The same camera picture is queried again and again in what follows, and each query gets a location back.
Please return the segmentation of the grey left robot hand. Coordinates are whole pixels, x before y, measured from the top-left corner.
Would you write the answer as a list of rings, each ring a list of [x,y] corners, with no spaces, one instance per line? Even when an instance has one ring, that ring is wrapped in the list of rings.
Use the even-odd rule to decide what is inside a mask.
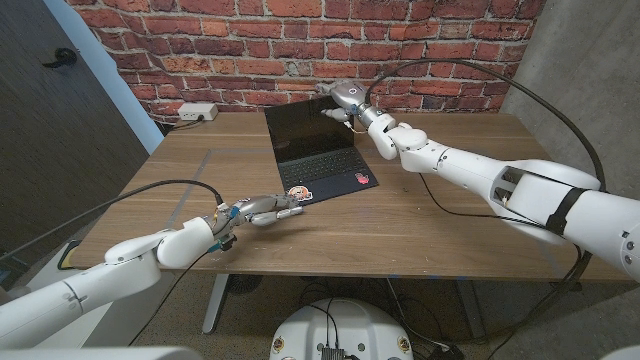
[[[303,207],[291,195],[269,194],[244,198],[232,205],[223,204],[219,207],[212,232],[218,238],[245,223],[267,226],[302,212]]]

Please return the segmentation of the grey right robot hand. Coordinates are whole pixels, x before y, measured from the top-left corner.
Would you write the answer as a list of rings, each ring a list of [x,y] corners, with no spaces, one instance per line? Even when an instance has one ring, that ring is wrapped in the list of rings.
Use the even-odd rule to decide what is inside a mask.
[[[329,95],[337,104],[335,109],[324,109],[321,113],[339,122],[345,122],[350,116],[368,129],[374,123],[382,123],[383,128],[395,125],[395,120],[388,114],[368,103],[365,99],[367,90],[354,81],[335,82],[332,84],[318,83],[315,85],[318,93]]]

